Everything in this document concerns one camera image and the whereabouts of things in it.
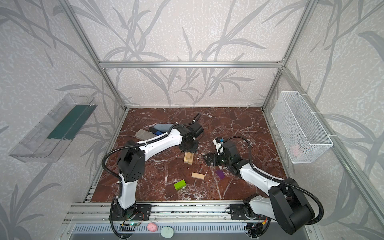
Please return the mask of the purple block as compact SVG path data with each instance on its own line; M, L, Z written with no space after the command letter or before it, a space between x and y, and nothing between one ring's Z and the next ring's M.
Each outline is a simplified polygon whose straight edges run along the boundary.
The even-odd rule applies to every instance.
M220 180L224 179L226 177L225 173L222 170L216 170L216 175L219 177Z

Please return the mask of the green block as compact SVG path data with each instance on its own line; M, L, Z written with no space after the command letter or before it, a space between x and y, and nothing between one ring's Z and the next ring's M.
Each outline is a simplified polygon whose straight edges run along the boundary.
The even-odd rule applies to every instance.
M178 191L178 190L184 188L186 185L187 184L186 184L185 180L181 180L181 181L174 184L174 188L176 191Z

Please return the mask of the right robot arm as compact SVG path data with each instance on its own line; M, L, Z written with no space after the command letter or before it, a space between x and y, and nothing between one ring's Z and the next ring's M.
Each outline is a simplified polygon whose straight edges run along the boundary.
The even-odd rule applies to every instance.
M266 220L275 220L280 227L292 235L305 225L311 225L322 218L323 208L319 209L316 216L308 197L316 197L308 191L300 188L295 180L288 178L282 180L276 178L259 168L253 166L250 160L243 159L235 144L223 139L214 139L216 152L203 156L209 166L223 166L233 175L245 182L256 186L267 196L252 195L243 201L243 206L236 210L236 219L255 220L264 216Z

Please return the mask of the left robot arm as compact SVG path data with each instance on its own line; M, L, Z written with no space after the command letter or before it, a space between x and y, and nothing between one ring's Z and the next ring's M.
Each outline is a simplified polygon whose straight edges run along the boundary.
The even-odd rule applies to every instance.
M179 147L182 152L196 153L199 145L197 138L203 132L204 129L198 122L189 126L175 124L162 135L140 141L134 147L122 150L118 160L119 206L123 210L127 210L136 204L137 183L145 173L148 159L175 146Z

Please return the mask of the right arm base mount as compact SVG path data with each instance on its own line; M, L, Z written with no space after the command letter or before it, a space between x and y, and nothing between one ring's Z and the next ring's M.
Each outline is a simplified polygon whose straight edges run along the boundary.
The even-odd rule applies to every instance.
M264 221L267 219L264 215L256 215L251 212L249 207L245 207L244 204L230 204L226 207L225 213L229 214L233 221Z

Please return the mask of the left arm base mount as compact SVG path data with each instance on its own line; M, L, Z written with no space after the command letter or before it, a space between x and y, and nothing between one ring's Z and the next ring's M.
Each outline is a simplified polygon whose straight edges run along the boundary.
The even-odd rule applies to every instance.
M112 221L148 221L151 214L152 205L150 204L134 204L133 206L123 209L119 204L114 204L110 212L109 220Z

